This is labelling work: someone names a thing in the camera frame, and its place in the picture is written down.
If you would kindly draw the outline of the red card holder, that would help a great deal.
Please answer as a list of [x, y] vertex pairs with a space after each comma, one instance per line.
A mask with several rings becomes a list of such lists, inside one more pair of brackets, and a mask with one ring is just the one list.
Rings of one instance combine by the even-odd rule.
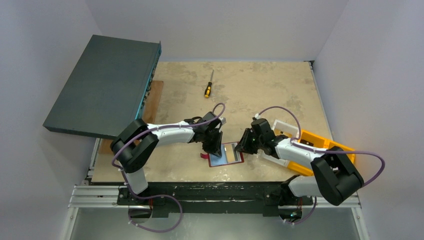
[[221, 157], [210, 153], [201, 153], [200, 157], [208, 161], [210, 168], [244, 163], [243, 154], [235, 150], [237, 144], [238, 142], [223, 143], [221, 145]]

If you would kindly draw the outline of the gold card with stripe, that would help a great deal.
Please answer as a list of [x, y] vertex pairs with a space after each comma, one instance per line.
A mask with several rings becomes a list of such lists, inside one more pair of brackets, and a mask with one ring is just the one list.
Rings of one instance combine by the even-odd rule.
[[225, 158], [226, 158], [227, 165], [238, 164], [244, 161], [243, 155], [236, 150], [237, 144], [238, 144], [237, 142], [232, 142], [232, 143], [225, 143], [223, 145], [225, 150]]

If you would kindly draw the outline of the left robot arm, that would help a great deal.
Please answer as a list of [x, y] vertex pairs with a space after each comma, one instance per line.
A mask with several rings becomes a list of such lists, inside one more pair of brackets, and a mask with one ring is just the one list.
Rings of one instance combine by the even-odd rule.
[[131, 122], [110, 144], [113, 161], [131, 188], [129, 197], [138, 205], [149, 199], [144, 166], [157, 147], [176, 143], [201, 143], [205, 153], [222, 156], [222, 126], [226, 120], [207, 112], [172, 124], [150, 124], [142, 119]]

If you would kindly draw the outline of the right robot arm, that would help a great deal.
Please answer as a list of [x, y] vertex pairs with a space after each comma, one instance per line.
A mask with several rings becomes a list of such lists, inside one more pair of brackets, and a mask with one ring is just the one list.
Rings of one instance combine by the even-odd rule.
[[342, 148], [316, 148], [299, 143], [285, 134], [276, 135], [265, 118], [255, 119], [246, 128], [235, 150], [257, 154], [259, 150], [279, 160], [289, 160], [312, 170], [312, 176], [297, 175], [281, 184], [280, 196], [288, 204], [300, 197], [323, 197], [339, 206], [365, 182]]

